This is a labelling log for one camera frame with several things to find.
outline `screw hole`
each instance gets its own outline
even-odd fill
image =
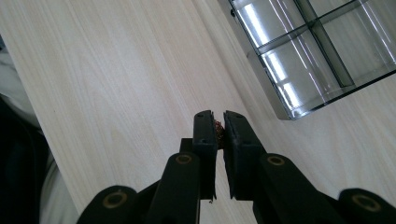
[[[178,164],[184,165],[190,163],[190,161],[192,161],[192,157],[189,155],[179,155],[176,157],[176,161]]]
[[[108,194],[103,199],[103,206],[108,209],[117,208],[123,205],[126,202],[127,198],[128,196],[125,192],[116,191]]]
[[[362,195],[355,194],[352,196],[352,201],[360,206],[361,208],[369,211],[369,212],[379,212],[381,211],[381,204],[379,204],[376,200]]]
[[[268,160],[268,162],[270,162],[273,165],[283,165],[283,164],[285,164],[285,161],[282,158],[278,157],[278,156],[268,157],[267,160]]]

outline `light wood surface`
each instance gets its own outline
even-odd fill
[[[396,205],[396,77],[297,121],[276,118],[217,1],[0,1],[0,34],[79,212],[100,190],[161,177],[195,113],[245,114],[269,152],[337,197]],[[229,200],[221,153],[202,223],[255,223]]]

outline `clear plastic container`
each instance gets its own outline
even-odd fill
[[[396,0],[230,4],[280,119],[298,119],[396,72]]]

